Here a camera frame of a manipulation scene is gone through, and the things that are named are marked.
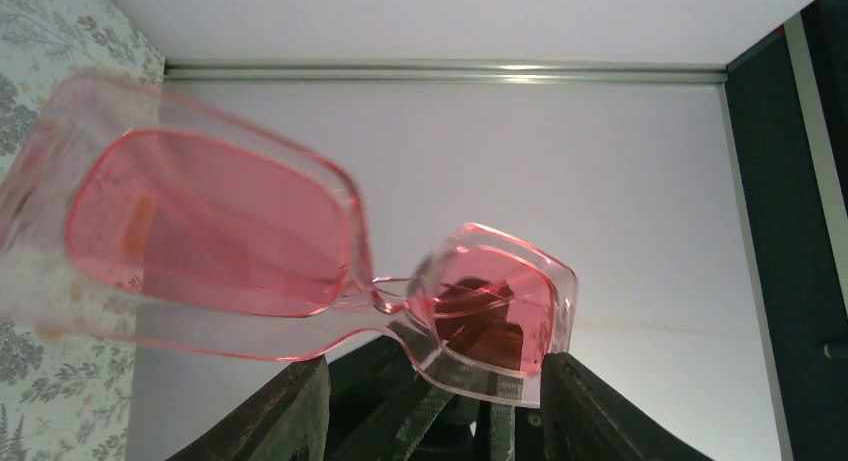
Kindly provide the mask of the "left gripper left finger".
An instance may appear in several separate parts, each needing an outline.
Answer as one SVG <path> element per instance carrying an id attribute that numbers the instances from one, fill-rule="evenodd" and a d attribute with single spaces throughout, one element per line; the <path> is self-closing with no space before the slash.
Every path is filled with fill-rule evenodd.
<path id="1" fill-rule="evenodd" d="M 169 460 L 321 461 L 329 417 L 326 359 L 292 363 Z"/>

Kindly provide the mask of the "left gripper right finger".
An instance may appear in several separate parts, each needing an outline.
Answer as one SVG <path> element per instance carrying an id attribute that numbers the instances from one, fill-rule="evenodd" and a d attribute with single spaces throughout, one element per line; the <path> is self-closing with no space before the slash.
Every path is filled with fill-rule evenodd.
<path id="1" fill-rule="evenodd" d="M 711 460 L 569 353 L 545 356 L 540 408 L 548 460 Z"/>

